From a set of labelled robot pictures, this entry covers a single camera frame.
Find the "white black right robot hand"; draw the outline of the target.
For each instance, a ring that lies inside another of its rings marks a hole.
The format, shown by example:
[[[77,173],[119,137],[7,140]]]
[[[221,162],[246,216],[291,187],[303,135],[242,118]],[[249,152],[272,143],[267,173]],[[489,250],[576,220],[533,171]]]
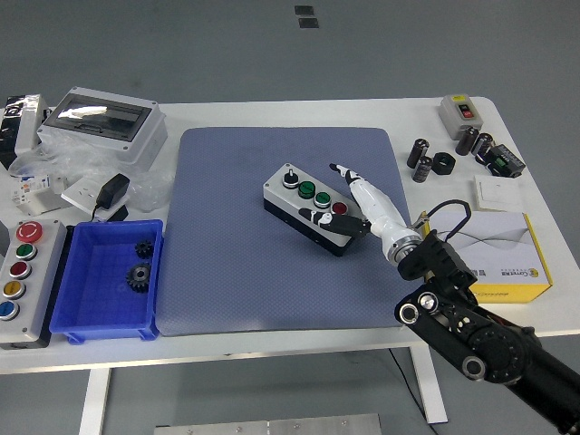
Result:
[[[382,241],[385,257],[394,263],[398,263],[395,257],[399,253],[406,253],[421,242],[419,234],[407,227],[386,194],[352,169],[333,163],[329,167],[345,179],[366,220],[308,208],[300,208],[300,216],[326,231],[344,236],[362,237],[372,233]]]

